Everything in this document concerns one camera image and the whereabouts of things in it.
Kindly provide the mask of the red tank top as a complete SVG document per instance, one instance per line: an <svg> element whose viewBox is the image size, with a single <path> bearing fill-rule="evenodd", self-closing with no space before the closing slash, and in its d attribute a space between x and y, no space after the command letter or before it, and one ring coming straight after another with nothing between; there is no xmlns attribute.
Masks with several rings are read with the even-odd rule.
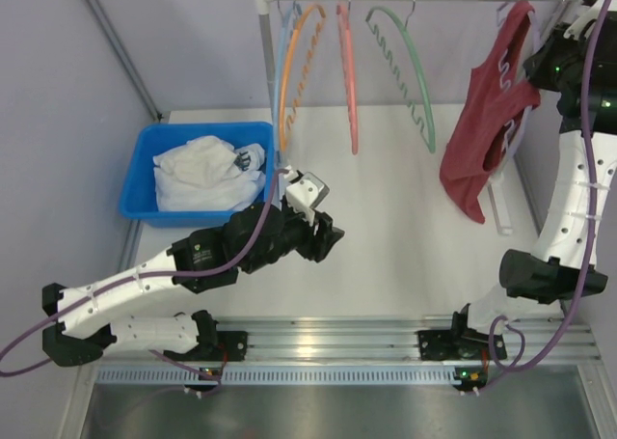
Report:
<svg viewBox="0 0 617 439"><path fill-rule="evenodd" d="M467 99L463 111L444 151L440 181L450 200L473 222L483 224L485 215L478 197L500 163L505 125L521 120L527 106L540 105L537 89L528 81L517 79L517 68L529 31L526 12L533 8L519 1L510 9L498 29L486 59L470 72ZM497 63L508 49L506 60L511 70L506 74L512 87L499 87Z"/></svg>

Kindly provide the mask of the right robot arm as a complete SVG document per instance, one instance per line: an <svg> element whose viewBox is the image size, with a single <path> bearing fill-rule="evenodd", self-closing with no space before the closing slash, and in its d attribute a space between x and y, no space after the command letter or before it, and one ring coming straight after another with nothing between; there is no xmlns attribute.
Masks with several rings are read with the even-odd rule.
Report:
<svg viewBox="0 0 617 439"><path fill-rule="evenodd" d="M520 92L558 95L558 166L543 227L533 246L509 249L496 285L452 316L437 360L507 358L502 334L521 319L561 317L551 341L567 330L579 301L602 293L607 276L596 266L596 235L616 172L616 18L560 23L523 62Z"/></svg>

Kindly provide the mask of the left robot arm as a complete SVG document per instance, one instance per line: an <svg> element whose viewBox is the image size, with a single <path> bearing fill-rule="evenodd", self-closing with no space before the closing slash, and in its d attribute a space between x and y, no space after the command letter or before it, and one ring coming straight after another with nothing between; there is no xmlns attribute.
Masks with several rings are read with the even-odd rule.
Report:
<svg viewBox="0 0 617 439"><path fill-rule="evenodd" d="M60 367L130 351L154 351L178 362L217 359L225 343L209 311L155 316L154 308L231 286L239 274L254 273L291 252L321 262L343 237L325 212L309 220L288 206L257 203L223 226L194 231L99 283L45 286L41 306L55 321L42 331L42 350Z"/></svg>

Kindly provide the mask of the lilac hanger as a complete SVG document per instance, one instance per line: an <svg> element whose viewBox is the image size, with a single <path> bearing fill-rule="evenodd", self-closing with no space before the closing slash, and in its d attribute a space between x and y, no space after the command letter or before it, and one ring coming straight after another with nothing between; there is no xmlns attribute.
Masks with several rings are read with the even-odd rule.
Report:
<svg viewBox="0 0 617 439"><path fill-rule="evenodd" d="M540 48L540 30L539 23L533 8L526 12L529 20L529 29L531 32L531 52L537 53ZM498 60L497 70L499 72L499 87L503 92L507 92L512 87L512 80L506 77L506 74L511 70L510 63L506 60L508 49L505 49ZM532 111L531 106L527 106L523 110L521 120L517 123L514 119L508 121L505 125L505 133L501 146L502 157L499 165L491 175L491 183L497 183L502 178L505 166L512 160L523 140L525 128L529 114Z"/></svg>

